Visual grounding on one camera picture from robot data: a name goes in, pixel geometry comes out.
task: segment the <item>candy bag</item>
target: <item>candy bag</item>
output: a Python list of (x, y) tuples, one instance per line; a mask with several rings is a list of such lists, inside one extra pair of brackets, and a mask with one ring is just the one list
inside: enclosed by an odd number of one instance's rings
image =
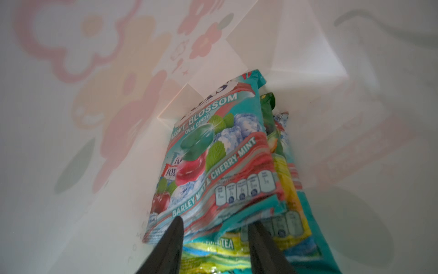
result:
[(180, 274), (223, 273), (236, 267), (239, 269), (251, 267), (250, 258), (247, 256), (230, 258), (213, 253), (199, 256), (183, 251)]
[(187, 242), (286, 210), (262, 122), (264, 84), (258, 70), (232, 79), (175, 124), (143, 242), (157, 243), (176, 216)]
[[(312, 210), (310, 208), (309, 202), (307, 200), (306, 194), (303, 191), (300, 177), (298, 175), (297, 169), (295, 167), (295, 159), (293, 157), (292, 147), (289, 143), (289, 137), (285, 131), (287, 118), (289, 117), (288, 112), (283, 112), (274, 116), (274, 120), (276, 122), (276, 127), (280, 130), (280, 139), (281, 144), (283, 146), (283, 150), (285, 152), (287, 164), (289, 170), (292, 174), (293, 182), (296, 187), (298, 197), (300, 198), (301, 205), (304, 209), (304, 214), (306, 215), (307, 221), (309, 223), (310, 229), (312, 230), (312, 235), (316, 245), (318, 246), (320, 257), (316, 261), (308, 261), (308, 262), (297, 262), (294, 263), (294, 267), (300, 274), (338, 274), (341, 273), (338, 265), (333, 258), (332, 252), (330, 251), (330, 247), (327, 244), (318, 223), (315, 220), (315, 217), (312, 214)], [(292, 256), (288, 256), (286, 253), (286, 258), (291, 261)], [(250, 271), (244, 271), (236, 273), (251, 273)]]
[[(285, 192), (288, 211), (272, 218), (263, 219), (262, 224), (273, 236), (274, 242), (283, 250), (289, 261), (315, 260), (320, 257), (319, 250), (311, 236), (311, 230), (293, 186), (291, 174), (283, 154), (282, 142), (279, 139), (280, 131), (276, 128), (272, 115), (272, 108), (274, 106), (275, 98), (272, 93), (261, 96), (264, 127), (274, 159), (275, 169)], [(206, 254), (216, 254), (215, 258), (222, 258), (219, 263), (223, 264), (217, 266), (222, 271), (224, 269), (241, 268), (242, 261), (239, 261), (239, 266), (233, 265), (236, 258), (249, 258), (247, 226), (225, 233), (218, 241), (209, 241), (207, 238), (202, 237), (198, 238), (198, 241), (201, 240), (203, 242), (184, 245), (184, 250), (187, 253), (203, 256), (203, 259), (199, 261), (191, 260), (192, 266), (195, 268), (208, 269), (209, 257)]]

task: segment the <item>nutrition label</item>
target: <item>nutrition label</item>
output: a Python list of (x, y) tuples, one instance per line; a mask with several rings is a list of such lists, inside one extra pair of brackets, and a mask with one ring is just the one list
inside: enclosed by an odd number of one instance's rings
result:
[[(296, 211), (289, 211), (270, 219), (264, 219), (261, 223), (271, 236), (278, 238), (285, 238), (289, 235), (298, 237), (304, 233), (300, 214)], [(243, 242), (248, 241), (248, 226), (241, 228), (240, 239)]]
[(263, 170), (258, 174), (251, 174), (247, 179), (237, 183), (229, 183), (216, 187), (216, 205), (232, 204), (237, 200), (255, 197), (260, 192), (268, 193), (276, 189), (274, 176), (271, 171)]

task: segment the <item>green candy package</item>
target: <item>green candy package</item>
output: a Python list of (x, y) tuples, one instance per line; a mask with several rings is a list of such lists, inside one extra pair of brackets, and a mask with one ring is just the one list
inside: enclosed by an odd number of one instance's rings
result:
[(310, 229), (312, 230), (313, 238), (318, 246), (319, 253), (321, 257), (319, 260), (307, 261), (307, 262), (295, 262), (293, 263), (295, 269), (299, 274), (340, 274), (341, 271), (333, 258), (330, 247), (325, 240), (315, 217), (312, 214), (309, 202), (306, 197), (306, 193), (303, 191), (301, 185), (301, 180), (295, 166), (295, 158), (293, 156), (293, 150), (290, 145), (289, 137), (286, 132), (287, 119), (289, 117), (288, 112), (282, 112), (274, 116), (276, 127), (280, 131), (281, 144), (283, 146), (286, 161), (288, 163), (289, 170), (291, 172), (295, 188), (297, 189), (298, 197), (300, 198), (301, 205), (304, 209), (304, 214), (306, 215), (307, 221), (309, 223)]
[(143, 242), (156, 244), (176, 216), (184, 243), (286, 211), (263, 126), (258, 70), (222, 85), (175, 124)]

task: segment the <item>pink flower print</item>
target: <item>pink flower print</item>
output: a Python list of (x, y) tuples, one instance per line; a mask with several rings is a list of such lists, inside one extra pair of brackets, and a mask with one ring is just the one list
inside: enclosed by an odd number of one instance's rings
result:
[(73, 101), (73, 121), (82, 129), (103, 132), (127, 104), (143, 97), (153, 71), (169, 47), (170, 33), (155, 34), (155, 19), (136, 17), (126, 26), (125, 41), (111, 65), (94, 73)]
[(94, 181), (94, 193), (105, 185), (113, 170), (118, 168), (128, 155), (135, 139), (154, 111), (166, 78), (166, 71), (159, 71), (151, 79), (143, 97), (125, 105), (109, 123), (100, 146), (100, 154), (106, 161)]
[(181, 65), (183, 64), (183, 61), (184, 61), (183, 58), (178, 60), (177, 67), (173, 70), (172, 74), (175, 73), (177, 71), (177, 69), (179, 69), (181, 67)]
[(211, 49), (212, 45), (219, 41), (222, 36), (222, 31), (217, 29), (218, 23), (213, 23), (205, 34), (201, 35), (196, 39), (196, 41), (192, 45), (192, 52), (190, 53), (189, 58), (195, 59), (196, 57), (205, 57), (207, 56)]
[(189, 35), (196, 28), (201, 18), (213, 7), (215, 0), (192, 0), (189, 14), (180, 24), (177, 33)]
[(223, 6), (223, 3), (225, 3), (225, 0), (217, 0), (215, 6), (212, 8), (210, 13), (213, 13), (215, 10), (220, 10), (220, 8), (222, 8)]
[(50, 61), (59, 80), (73, 83), (117, 56), (126, 25), (140, 4), (141, 0), (23, 0), (14, 30), (24, 51)]

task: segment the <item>cherry illustration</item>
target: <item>cherry illustration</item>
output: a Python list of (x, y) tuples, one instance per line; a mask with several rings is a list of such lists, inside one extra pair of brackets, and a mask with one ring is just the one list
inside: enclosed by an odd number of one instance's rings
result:
[(168, 192), (156, 193), (152, 199), (151, 213), (160, 214), (167, 209), (170, 203), (170, 194)]

